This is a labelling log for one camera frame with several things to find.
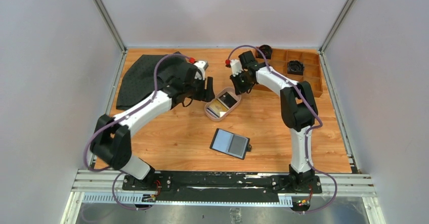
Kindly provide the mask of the gold credit card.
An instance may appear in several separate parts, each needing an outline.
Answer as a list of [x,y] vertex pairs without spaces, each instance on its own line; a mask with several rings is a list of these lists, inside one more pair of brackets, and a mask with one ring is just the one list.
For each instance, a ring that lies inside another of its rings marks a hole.
[[229,110],[222,102],[219,100],[214,100],[208,106],[208,109],[216,115],[218,118],[223,117]]

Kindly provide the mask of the pink oval plastic tray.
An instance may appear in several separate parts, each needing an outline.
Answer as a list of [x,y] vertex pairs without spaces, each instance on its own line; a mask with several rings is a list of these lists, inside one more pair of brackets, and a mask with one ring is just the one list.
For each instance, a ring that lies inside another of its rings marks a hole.
[[206,103],[204,112],[210,120],[219,122],[226,118],[240,102],[241,95],[235,94],[233,87],[226,87],[212,101]]

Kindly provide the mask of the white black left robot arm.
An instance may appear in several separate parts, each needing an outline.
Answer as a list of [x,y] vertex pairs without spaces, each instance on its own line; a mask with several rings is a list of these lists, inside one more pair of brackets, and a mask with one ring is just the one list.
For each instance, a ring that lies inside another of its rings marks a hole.
[[207,61],[163,62],[151,67],[152,92],[128,110],[113,117],[99,117],[85,150],[104,161],[109,168],[133,176],[137,186],[149,190],[155,184],[155,169],[132,153],[132,137],[151,120],[177,105],[214,99],[212,77],[207,77]]

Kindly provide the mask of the black leather card holder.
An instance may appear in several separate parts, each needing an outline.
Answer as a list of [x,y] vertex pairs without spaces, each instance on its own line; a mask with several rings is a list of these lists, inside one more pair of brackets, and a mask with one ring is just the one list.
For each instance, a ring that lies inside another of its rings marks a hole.
[[250,138],[220,128],[216,129],[209,148],[241,160],[252,151]]

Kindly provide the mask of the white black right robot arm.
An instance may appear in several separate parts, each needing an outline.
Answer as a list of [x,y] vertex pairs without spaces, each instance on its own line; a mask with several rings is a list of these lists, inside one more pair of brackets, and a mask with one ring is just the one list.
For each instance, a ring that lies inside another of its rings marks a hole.
[[292,159],[288,182],[295,192],[302,192],[315,176],[311,157],[311,137],[316,120],[319,120],[311,85],[287,78],[268,63],[259,63],[251,51],[239,55],[237,60],[227,59],[230,79],[237,95],[249,93],[260,84],[280,97],[281,117],[289,128]]

